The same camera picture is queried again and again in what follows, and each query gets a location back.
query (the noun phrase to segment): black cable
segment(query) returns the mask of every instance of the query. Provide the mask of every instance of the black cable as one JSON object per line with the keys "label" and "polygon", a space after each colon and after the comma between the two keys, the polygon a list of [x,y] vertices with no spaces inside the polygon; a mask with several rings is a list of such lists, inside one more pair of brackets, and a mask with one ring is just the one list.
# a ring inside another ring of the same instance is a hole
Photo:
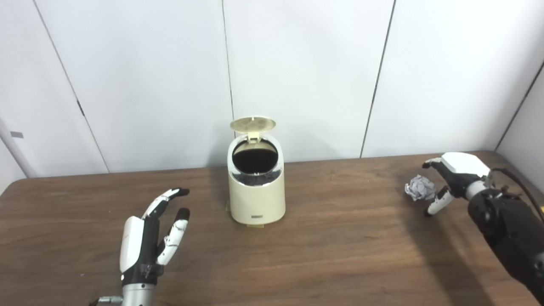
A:
{"label": "black cable", "polygon": [[510,170],[504,169],[504,168],[495,168],[495,169],[493,169],[491,171],[493,171],[493,172],[499,171],[502,174],[508,176],[512,181],[514,181],[514,183],[518,184],[521,187],[521,189],[523,190],[523,192],[525,193],[525,195],[527,196],[527,198],[529,198],[529,200],[531,201],[531,204],[535,207],[536,212],[539,214],[540,219],[544,223],[544,213],[542,212],[542,209],[540,208],[540,206],[536,202],[533,195],[529,192],[529,190],[525,187],[525,185],[523,183],[521,183],[521,180],[518,179],[516,177],[516,175],[514,175],[514,173],[512,173],[512,172],[510,172]]}

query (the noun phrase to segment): cream trash can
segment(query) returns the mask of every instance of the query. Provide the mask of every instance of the cream trash can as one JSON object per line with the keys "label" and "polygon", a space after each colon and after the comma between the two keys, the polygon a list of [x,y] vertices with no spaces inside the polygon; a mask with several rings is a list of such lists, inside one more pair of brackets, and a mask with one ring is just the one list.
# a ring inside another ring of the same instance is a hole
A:
{"label": "cream trash can", "polygon": [[278,221],[285,214],[283,153],[267,134],[276,122],[265,117],[235,120],[242,135],[228,147],[227,168],[232,218],[247,225]]}

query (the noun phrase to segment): black fingertip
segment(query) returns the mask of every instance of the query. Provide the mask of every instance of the black fingertip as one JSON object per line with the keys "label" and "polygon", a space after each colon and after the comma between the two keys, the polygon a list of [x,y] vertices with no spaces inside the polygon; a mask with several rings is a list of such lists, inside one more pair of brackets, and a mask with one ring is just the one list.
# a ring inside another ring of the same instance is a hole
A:
{"label": "black fingertip", "polygon": [[179,191],[175,194],[176,197],[182,197],[184,195],[189,194],[190,192],[189,189],[183,189],[183,188],[175,188],[175,189],[179,189]]}
{"label": "black fingertip", "polygon": [[176,220],[189,220],[191,211],[188,208],[182,207],[177,211]]}

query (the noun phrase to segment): trash can lid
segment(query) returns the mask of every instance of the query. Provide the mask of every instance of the trash can lid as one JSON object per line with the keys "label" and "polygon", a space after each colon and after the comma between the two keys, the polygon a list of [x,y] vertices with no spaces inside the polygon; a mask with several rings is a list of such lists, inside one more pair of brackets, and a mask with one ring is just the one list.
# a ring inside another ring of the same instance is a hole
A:
{"label": "trash can lid", "polygon": [[251,132],[262,133],[272,130],[276,122],[266,117],[246,117],[231,122],[231,129],[238,133],[247,134]]}

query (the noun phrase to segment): open lid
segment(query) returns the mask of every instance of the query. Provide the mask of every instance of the open lid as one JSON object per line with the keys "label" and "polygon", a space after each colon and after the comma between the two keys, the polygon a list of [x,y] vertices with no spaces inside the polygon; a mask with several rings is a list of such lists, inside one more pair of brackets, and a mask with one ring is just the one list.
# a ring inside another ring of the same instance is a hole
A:
{"label": "open lid", "polygon": [[270,118],[252,116],[241,118],[231,122],[231,129],[241,134],[248,134],[248,141],[259,142],[260,133],[272,130],[276,126],[276,122]]}

